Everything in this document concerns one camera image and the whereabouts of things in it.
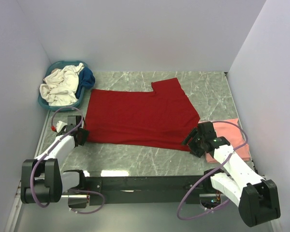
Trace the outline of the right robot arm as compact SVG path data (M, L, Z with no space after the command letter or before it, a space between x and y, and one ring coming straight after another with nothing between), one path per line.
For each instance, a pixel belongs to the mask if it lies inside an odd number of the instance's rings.
M205 211L205 214L233 202L238 207L241 219L249 227L280 218L280 203L275 182L258 175L236 152L246 143L233 147L225 137L218 137L214 123L207 121L194 127L182 144L187 145L191 154L198 157L210 154L220 165L190 187L180 201L178 211L196 187L203 183L206 192L213 193L217 190L228 198L220 205Z

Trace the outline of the red t shirt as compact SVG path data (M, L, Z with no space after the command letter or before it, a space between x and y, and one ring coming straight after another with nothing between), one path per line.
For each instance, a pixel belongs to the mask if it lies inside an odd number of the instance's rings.
M200 121L198 112L177 78L151 87L151 92L92 90L87 141L188 151L181 143Z

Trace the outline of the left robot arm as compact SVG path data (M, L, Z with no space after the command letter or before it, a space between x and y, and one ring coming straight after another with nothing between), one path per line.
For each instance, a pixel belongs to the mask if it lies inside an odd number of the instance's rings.
M57 133L53 143L41 155L22 163L22 203L35 203L45 208L58 202L62 193L69 189L75 194L86 191L87 182L82 171L60 174L59 168L75 147L84 145L89 131L82 127L83 121L82 115L69 116L66 124L53 125L52 130Z

